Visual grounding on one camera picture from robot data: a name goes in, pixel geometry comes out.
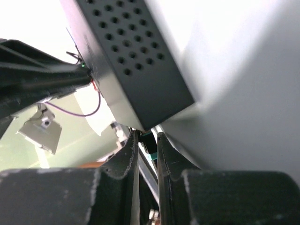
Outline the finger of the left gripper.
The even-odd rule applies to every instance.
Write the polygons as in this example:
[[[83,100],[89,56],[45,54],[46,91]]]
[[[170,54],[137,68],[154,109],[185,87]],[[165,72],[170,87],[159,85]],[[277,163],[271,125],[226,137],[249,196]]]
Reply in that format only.
[[[59,92],[90,82],[90,71],[19,40],[0,41],[0,96]]]

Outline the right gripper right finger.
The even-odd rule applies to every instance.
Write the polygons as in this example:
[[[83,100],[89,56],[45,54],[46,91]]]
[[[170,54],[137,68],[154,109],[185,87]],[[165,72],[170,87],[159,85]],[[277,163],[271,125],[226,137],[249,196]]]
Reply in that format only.
[[[188,225],[190,212],[182,172],[198,167],[181,155],[165,133],[157,135],[157,172],[162,225]]]

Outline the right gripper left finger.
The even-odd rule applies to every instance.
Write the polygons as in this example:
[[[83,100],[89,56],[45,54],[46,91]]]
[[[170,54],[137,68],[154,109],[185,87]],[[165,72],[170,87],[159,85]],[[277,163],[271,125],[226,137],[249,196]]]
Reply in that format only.
[[[90,225],[140,223],[138,137],[138,131],[131,131],[124,147],[95,169],[90,190]]]

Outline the black ethernet cable teal boot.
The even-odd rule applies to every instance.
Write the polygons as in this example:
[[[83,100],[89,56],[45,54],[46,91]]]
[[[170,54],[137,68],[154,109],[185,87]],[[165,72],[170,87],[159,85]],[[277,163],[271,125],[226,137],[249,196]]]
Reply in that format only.
[[[139,172],[159,205],[157,142],[151,131],[139,135]]]

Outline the black network switch box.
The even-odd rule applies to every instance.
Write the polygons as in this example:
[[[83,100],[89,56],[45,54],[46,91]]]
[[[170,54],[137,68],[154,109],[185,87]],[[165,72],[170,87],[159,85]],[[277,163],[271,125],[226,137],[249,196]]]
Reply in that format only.
[[[63,0],[61,5],[118,123],[149,130],[194,103],[143,0]]]

